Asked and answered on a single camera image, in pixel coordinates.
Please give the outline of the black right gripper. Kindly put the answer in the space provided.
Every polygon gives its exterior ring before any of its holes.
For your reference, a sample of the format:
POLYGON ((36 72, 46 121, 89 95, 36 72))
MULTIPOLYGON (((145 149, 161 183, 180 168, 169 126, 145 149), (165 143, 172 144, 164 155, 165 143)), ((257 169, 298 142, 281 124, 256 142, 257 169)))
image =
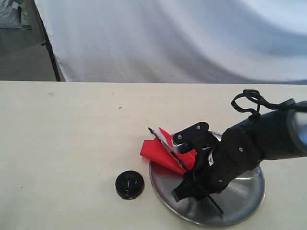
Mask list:
MULTIPOLYGON (((191 150, 203 150, 213 147, 205 157, 209 164, 201 170, 201 181, 218 194, 225 190, 228 184, 246 171, 252 171, 263 160, 263 153, 254 141, 252 122, 247 119, 228 128, 218 140, 213 134, 201 134, 197 137, 178 139, 172 137, 172 148, 175 153, 186 154, 191 150)), ((199 194, 194 181, 185 178, 171 192, 176 201, 199 194)))

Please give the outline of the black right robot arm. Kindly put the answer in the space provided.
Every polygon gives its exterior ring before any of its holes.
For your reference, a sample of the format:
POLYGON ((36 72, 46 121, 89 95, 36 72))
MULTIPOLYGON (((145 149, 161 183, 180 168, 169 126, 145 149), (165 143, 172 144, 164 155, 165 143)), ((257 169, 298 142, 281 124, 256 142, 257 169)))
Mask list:
POLYGON ((229 183, 264 160, 283 160, 307 155, 307 103, 293 99, 265 114, 251 115, 228 128, 221 138, 198 122, 172 137, 174 151, 196 151, 193 167, 172 191, 176 201, 201 200, 225 190, 229 183))

